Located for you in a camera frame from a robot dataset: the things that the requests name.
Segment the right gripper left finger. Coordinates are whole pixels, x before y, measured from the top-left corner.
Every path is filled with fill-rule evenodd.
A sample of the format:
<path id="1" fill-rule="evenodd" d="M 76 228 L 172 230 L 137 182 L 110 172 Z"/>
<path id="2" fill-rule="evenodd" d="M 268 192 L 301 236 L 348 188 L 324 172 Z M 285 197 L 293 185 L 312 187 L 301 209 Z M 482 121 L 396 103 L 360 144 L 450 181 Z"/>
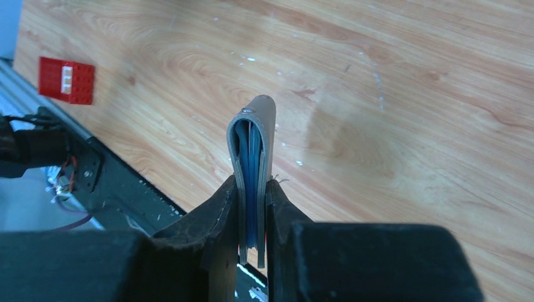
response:
<path id="1" fill-rule="evenodd" d="M 149 237 L 137 230 L 4 232 L 2 301 L 232 301 L 237 185 Z"/>

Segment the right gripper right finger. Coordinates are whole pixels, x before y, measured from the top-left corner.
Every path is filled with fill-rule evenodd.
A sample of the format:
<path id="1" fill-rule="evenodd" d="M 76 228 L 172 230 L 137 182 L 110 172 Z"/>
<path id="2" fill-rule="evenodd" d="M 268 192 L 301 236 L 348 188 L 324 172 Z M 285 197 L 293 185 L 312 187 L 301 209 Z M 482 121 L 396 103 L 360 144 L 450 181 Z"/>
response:
<path id="1" fill-rule="evenodd" d="M 413 223 L 314 222 L 266 187 L 270 301 L 483 301 L 452 233 Z"/>

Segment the grey card holder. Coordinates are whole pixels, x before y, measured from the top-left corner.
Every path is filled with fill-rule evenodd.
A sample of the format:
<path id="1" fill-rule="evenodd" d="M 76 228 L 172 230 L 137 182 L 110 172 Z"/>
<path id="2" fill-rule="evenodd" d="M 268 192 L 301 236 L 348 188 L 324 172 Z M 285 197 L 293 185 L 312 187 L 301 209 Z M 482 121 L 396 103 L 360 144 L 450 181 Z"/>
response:
<path id="1" fill-rule="evenodd" d="M 254 97 L 230 121 L 227 146 L 237 185 L 239 257 L 256 249 L 257 267 L 266 267 L 266 185 L 273 178 L 276 104 L 268 95 Z"/>

